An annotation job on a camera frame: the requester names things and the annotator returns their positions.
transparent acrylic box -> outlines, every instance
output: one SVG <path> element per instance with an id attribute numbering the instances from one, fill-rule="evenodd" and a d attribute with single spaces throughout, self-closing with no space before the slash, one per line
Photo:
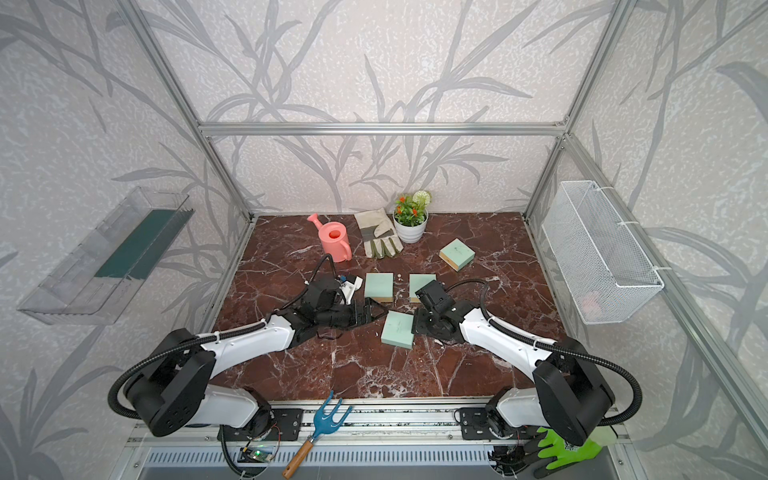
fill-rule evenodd
<path id="1" fill-rule="evenodd" d="M 146 280 L 162 253 L 193 211 L 185 207 L 189 195 L 134 188 L 72 253 L 19 305 L 18 309 L 47 324 L 111 325 Z M 123 264 L 124 273 L 100 274 L 103 266 L 155 210 L 162 221 Z"/>

foam block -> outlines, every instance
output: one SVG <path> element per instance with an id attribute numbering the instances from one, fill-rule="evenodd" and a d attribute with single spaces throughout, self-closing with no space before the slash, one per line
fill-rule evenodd
<path id="1" fill-rule="evenodd" d="M 395 296 L 395 279 L 392 273 L 366 273 L 365 296 L 377 302 L 391 303 Z"/>
<path id="2" fill-rule="evenodd" d="M 437 276 L 434 273 L 411 273 L 409 278 L 411 303 L 421 303 L 421 300 L 416 296 L 416 290 L 433 280 L 437 280 Z"/>
<path id="3" fill-rule="evenodd" d="M 475 252 L 457 238 L 440 250 L 440 258 L 458 272 L 475 258 Z"/>
<path id="4" fill-rule="evenodd" d="M 404 349 L 413 348 L 413 315 L 400 312 L 389 312 L 382 330 L 382 343 L 401 346 Z"/>

leaf pattern wallpaper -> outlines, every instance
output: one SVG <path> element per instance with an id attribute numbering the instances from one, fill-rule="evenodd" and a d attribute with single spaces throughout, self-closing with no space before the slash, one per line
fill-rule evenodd
<path id="1" fill-rule="evenodd" d="M 635 12 L 577 134 L 768 394 L 765 45 L 765 1 Z"/>
<path id="2" fill-rule="evenodd" d="M 107 478 L 133 421 L 105 394 L 169 330 L 199 330 L 247 219 L 116 5 L 0 2 L 0 478 Z M 185 229 L 111 326 L 48 326 L 29 291 L 135 186 L 184 192 Z"/>
<path id="3" fill-rule="evenodd" d="M 768 2 L 638 2 L 576 126 L 764 393 L 767 14 Z M 563 156 L 531 225 L 566 325 L 596 353 L 626 359 L 644 387 L 627 427 L 645 472 L 768 478 L 768 460 L 661 298 L 626 323 L 578 319 L 540 227 L 558 182 L 582 179 Z M 618 394 L 626 405 L 630 393 Z"/>
<path id="4" fill-rule="evenodd" d="M 203 121 L 553 122 L 565 116 L 614 0 L 139 3 Z M 533 190 L 554 143 L 214 141 L 262 214 L 368 210 L 419 188 L 433 193 L 435 212 L 523 210 L 516 195 Z"/>

gardening glove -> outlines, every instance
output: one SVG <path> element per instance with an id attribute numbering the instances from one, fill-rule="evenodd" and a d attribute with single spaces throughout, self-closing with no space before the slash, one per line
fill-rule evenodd
<path id="1" fill-rule="evenodd" d="M 360 227 L 366 257 L 394 257 L 402 251 L 402 243 L 395 233 L 395 226 L 383 208 L 357 213 L 355 220 Z"/>
<path id="2" fill-rule="evenodd" d="M 523 450 L 523 461 L 535 468 L 534 478 L 544 478 L 582 460 L 598 456 L 603 446 L 616 441 L 616 434 L 610 427 L 597 427 L 581 446 L 566 442 L 552 429 L 541 427 Z"/>

